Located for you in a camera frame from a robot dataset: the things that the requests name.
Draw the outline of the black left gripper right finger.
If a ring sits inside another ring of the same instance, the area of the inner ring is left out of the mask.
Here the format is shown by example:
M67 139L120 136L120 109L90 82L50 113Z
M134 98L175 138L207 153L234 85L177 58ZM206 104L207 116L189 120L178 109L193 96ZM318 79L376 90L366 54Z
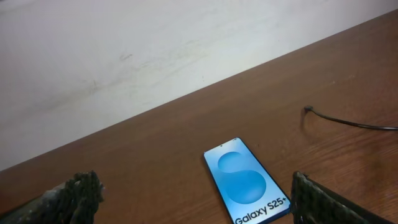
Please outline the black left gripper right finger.
M296 171L290 212L294 224L392 224Z

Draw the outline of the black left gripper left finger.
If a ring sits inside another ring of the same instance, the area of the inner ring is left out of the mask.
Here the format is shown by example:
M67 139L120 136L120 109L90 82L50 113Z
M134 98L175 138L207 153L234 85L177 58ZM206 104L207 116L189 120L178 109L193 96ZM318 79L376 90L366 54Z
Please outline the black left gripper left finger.
M3 224L93 224L103 202L104 185L96 172L72 179L1 215Z

